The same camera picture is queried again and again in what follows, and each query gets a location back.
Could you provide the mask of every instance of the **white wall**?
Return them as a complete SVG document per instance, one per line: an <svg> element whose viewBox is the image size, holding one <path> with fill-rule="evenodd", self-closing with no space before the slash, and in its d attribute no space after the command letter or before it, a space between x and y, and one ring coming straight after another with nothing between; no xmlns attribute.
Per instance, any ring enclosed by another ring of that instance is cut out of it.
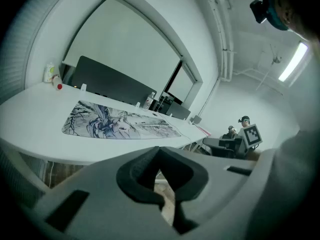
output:
<svg viewBox="0 0 320 240"><path fill-rule="evenodd" d="M154 89L156 100L181 59L156 26L123 0L106 0L91 14L63 63L76 67L81 56Z"/></svg>
<svg viewBox="0 0 320 240"><path fill-rule="evenodd" d="M221 82L202 113L201 125L213 138L228 132L230 125L238 131L242 127L238 119L249 116L256 124L263 143L259 150L278 147L284 140L294 136L299 126L286 99L245 75L234 75L232 82Z"/></svg>
<svg viewBox="0 0 320 240"><path fill-rule="evenodd" d="M197 0L125 0L141 11L168 37L199 81L185 105L197 115L218 78L212 35ZM32 46L26 88L40 83L47 60L59 64L84 19L101 0L61 0L48 15Z"/></svg>
<svg viewBox="0 0 320 240"><path fill-rule="evenodd" d="M42 82L45 64L59 65L76 31L102 0L60 0L42 24L31 48L25 87Z"/></svg>
<svg viewBox="0 0 320 240"><path fill-rule="evenodd" d="M185 66L182 65L168 92L174 95L180 101L184 102L193 85L194 82L190 79L189 74L186 72Z"/></svg>
<svg viewBox="0 0 320 240"><path fill-rule="evenodd" d="M320 61L315 56L290 88L288 101L302 131L320 128Z"/></svg>
<svg viewBox="0 0 320 240"><path fill-rule="evenodd" d="M197 115L218 78L214 42L197 0L125 0L149 18L183 55L195 78L186 99L190 117Z"/></svg>

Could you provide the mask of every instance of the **person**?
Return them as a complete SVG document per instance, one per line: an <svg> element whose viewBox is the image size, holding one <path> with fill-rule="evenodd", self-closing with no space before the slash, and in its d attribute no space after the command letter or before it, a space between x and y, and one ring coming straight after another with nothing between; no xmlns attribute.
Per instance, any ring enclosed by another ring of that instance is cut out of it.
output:
<svg viewBox="0 0 320 240"><path fill-rule="evenodd" d="M227 134L224 134L221 139L232 139L233 136L237 133L237 130L232 126L230 125L228 127L228 133Z"/></svg>
<svg viewBox="0 0 320 240"><path fill-rule="evenodd" d="M241 123L242 127L248 127L250 125L250 118L249 116L245 115L238 120Z"/></svg>
<svg viewBox="0 0 320 240"><path fill-rule="evenodd" d="M320 56L320 23L315 17L319 0L255 0L250 7L258 23L267 19L278 30L295 32Z"/></svg>

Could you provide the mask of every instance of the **pipe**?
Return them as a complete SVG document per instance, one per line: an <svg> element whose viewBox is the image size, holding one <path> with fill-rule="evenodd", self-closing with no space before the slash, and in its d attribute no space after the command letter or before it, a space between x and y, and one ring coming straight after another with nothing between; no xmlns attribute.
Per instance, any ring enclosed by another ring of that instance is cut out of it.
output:
<svg viewBox="0 0 320 240"><path fill-rule="evenodd" d="M242 70L242 71L240 71L240 72L234 72L234 74L237 76L237 75L241 75L241 74L243 74L244 72L251 71L251 70L253 70L253 68L247 68L247 69L244 69L244 70Z"/></svg>
<svg viewBox="0 0 320 240"><path fill-rule="evenodd" d="M227 70L228 70L228 56L225 56L225 60L227 60L227 65L225 65L225 69L226 71L224 72L224 81L230 82L232 80L232 73L233 73L233 69L234 69L234 39L233 39L233 33L232 33L232 26L231 26L231 20L230 20L230 16L229 16L229 12L228 12L228 5L227 5L227 1L226 0L219 0L221 2L221 8L222 8L222 12L224 14L224 18L225 18L225 26L226 26L226 32L228 35L228 41L229 41L229 51L231 52L230 55L230 69L229 69L229 79L227 79Z"/></svg>
<svg viewBox="0 0 320 240"><path fill-rule="evenodd" d="M256 69L251 69L252 71L254 71L254 72L257 72L257 73L259 73L259 74L262 74L262 75L264 75L264 73L263 72L261 72L261 71L259 71L259 70L256 70ZM275 81L276 83L278 83L279 85L282 85L283 87L286 87L284 84L282 84L279 80L277 80L277 79L275 79L275 78L273 78L273 77L271 77L271 76L267 76L268 78L270 78L271 80L273 80L273 81Z"/></svg>
<svg viewBox="0 0 320 240"><path fill-rule="evenodd" d="M260 78L256 77L256 76L253 76L253 75L250 75L248 73L243 73L245 76L249 77L249 78L252 78L252 79L255 79L255 80L258 80L258 81L261 81ZM281 94L281 95L285 95L285 93L282 91L282 90L279 90L278 87L273 87L269 84L267 84L269 86L269 88L271 88L272 90L276 91L277 93Z"/></svg>
<svg viewBox="0 0 320 240"><path fill-rule="evenodd" d="M271 69L272 69L272 66L273 66L273 62L271 64L271 67L269 68L268 72L264 75L262 81L259 83L258 87L255 89L256 91L258 91L259 87L263 84L263 82L266 80L268 74L270 73Z"/></svg>
<svg viewBox="0 0 320 240"><path fill-rule="evenodd" d="M216 3L214 2L215 0L207 0L209 3L209 6L212 10L212 14L214 16L214 19L216 21L217 24L217 28L218 28L218 33L219 33L219 39L220 39L220 46L221 46L221 70L220 70L220 75L223 75L223 69L225 68L225 70L228 69L228 61L226 55L224 54L223 50L227 49L227 41L226 41L226 33L225 33L225 29L224 26L222 24L222 20L219 14L219 10L218 7L216 5Z"/></svg>

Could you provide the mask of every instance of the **cable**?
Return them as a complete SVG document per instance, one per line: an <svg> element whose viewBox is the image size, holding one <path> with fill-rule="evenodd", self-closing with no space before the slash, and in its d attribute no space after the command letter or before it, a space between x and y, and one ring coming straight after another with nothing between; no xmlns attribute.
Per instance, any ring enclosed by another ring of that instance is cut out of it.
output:
<svg viewBox="0 0 320 240"><path fill-rule="evenodd" d="M51 175L52 175L52 169L54 168L54 164L55 164L55 162L52 162L52 167L51 167L51 171L50 171L49 189L50 189L50 186L51 186Z"/></svg>
<svg viewBox="0 0 320 240"><path fill-rule="evenodd" d="M201 128L199 128L197 125L195 125L194 123L193 123L193 125L194 125L195 127L197 127L197 128L205 135L206 138L209 137L209 136L206 135L206 133L205 133Z"/></svg>
<svg viewBox="0 0 320 240"><path fill-rule="evenodd" d="M48 161L46 161L46 160L42 160L42 161L43 161L43 163L44 163L44 166L43 166L43 173L42 173L42 178L41 178L41 180L42 180L43 182L45 182L45 181L46 181L46 179L45 179L45 177L46 177L46 170L47 170L46 164L47 164Z"/></svg>
<svg viewBox="0 0 320 240"><path fill-rule="evenodd" d="M173 124L169 123L162 115L160 115L159 112L157 112L157 113L158 113L158 115L159 115L164 121L166 121L171 127L176 128L176 130L177 130L182 136L186 137L186 138L190 141L190 147L189 147L189 152L190 152L191 145L192 145L192 140L191 140L189 137L187 137L186 135L182 134L182 133L179 131L179 129L178 129L177 127L175 127Z"/></svg>

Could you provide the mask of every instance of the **ceiling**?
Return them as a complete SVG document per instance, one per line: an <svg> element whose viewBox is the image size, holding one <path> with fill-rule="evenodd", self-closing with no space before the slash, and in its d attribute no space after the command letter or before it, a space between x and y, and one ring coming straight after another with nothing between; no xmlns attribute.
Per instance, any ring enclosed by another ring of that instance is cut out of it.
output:
<svg viewBox="0 0 320 240"><path fill-rule="evenodd" d="M267 20L258 24L250 9L250 3L253 1L229 0L231 9L228 12L236 52L233 73L243 72L258 81L262 81L267 74L263 84L283 94L299 74L298 70L295 70L285 82L279 81L278 78L291 61L299 42L304 40L293 32L274 28ZM280 62L272 64L273 58L276 57Z"/></svg>

